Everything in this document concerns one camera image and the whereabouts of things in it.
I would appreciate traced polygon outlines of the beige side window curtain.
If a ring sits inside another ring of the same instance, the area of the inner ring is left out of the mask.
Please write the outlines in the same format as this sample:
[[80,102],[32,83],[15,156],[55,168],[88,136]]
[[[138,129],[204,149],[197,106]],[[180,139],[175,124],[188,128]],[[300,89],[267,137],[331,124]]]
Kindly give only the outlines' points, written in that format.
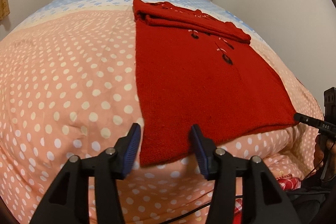
[[10,14],[8,0],[0,0],[0,20],[3,20]]

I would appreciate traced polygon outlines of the red knitted embroidered sweater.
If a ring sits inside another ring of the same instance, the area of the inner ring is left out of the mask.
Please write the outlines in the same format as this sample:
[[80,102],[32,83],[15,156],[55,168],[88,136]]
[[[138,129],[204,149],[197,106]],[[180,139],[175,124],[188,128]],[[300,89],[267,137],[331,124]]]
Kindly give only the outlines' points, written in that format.
[[133,1],[142,166],[191,153],[194,124],[215,144],[295,126],[276,71],[231,22],[169,2]]

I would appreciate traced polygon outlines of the red white checkered cloth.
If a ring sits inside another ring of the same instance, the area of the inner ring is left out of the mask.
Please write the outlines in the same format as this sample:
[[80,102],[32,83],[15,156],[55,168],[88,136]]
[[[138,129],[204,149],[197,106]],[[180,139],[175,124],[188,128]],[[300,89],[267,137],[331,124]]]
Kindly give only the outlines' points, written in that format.
[[233,223],[300,223],[289,198],[266,172],[242,179],[242,211]]

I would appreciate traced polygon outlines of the polka dot bedspread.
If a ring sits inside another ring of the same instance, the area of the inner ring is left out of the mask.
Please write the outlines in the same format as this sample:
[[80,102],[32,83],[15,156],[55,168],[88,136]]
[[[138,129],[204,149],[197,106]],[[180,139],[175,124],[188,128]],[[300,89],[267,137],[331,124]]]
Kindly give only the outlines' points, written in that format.
[[[207,0],[168,1],[230,21],[278,73],[298,112],[322,118],[313,95],[252,28]],[[144,126],[135,81],[133,0],[55,0],[1,41],[1,199],[29,223],[43,194],[72,155],[89,158],[114,145],[131,124]],[[276,178],[313,169],[317,130],[294,128],[221,145],[232,155],[264,158]],[[149,168],[134,162],[118,181],[126,223],[162,223],[209,202],[214,183],[195,156]]]

